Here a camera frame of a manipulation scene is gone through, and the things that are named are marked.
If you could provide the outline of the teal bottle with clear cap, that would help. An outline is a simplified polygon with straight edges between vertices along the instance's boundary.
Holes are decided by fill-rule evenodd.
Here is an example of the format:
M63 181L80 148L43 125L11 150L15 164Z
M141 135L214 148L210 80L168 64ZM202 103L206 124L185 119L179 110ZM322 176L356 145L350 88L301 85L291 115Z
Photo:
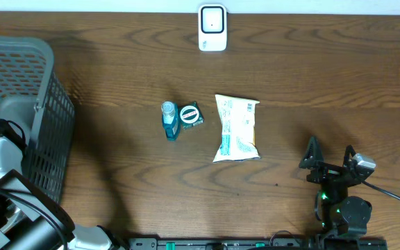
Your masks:
M161 105L162 127L165 130L166 138L175 141L181 129L178 114L178 106L171 101L164 101Z

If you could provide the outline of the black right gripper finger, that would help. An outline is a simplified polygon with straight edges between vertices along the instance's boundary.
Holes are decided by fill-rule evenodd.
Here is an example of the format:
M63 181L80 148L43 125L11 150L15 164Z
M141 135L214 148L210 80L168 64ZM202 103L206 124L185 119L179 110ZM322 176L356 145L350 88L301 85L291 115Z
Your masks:
M301 169L315 169L318 164L324 161L323 153L315 136L309 139L304 157L299 163Z
M348 145L344 152L343 157L343 167L348 167L350 160L356 155L356 151L354 150L352 145Z

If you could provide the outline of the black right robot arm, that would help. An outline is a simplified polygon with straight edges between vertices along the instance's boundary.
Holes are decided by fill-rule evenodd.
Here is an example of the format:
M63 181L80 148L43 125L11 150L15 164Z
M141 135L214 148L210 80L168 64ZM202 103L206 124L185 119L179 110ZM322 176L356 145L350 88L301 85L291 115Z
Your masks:
M350 196L348 189L373 174L376 162L349 145L341 166L327 163L317 138L312 136L299 168L309 169L306 180L320 185L315 198L315 216L323 227L323 233L316 237L318 247L323 249L331 241L359 241L367 232L372 205L360 197Z

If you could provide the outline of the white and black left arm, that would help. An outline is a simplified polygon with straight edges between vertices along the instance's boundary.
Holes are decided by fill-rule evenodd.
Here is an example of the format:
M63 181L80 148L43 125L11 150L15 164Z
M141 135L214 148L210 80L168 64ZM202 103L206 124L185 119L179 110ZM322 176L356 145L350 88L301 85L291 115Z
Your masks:
M76 225L53 199L23 176L25 151L22 128L0 119L0 249L129 248L102 226Z

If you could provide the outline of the white and yellow snack bag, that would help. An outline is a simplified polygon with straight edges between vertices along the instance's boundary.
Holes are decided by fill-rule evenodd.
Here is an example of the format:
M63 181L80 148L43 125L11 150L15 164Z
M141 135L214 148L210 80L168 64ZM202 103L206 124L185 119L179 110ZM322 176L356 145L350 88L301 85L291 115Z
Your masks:
M255 146L255 109L259 101L216 94L222 141L213 162L259 159Z

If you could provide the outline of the green box with round label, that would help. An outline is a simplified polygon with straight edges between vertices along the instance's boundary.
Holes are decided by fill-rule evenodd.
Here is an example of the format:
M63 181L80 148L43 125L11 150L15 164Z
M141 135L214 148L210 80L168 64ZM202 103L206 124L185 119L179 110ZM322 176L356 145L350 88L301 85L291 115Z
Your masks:
M203 115L196 101L183 106L178 113L181 125L185 130L204 123Z

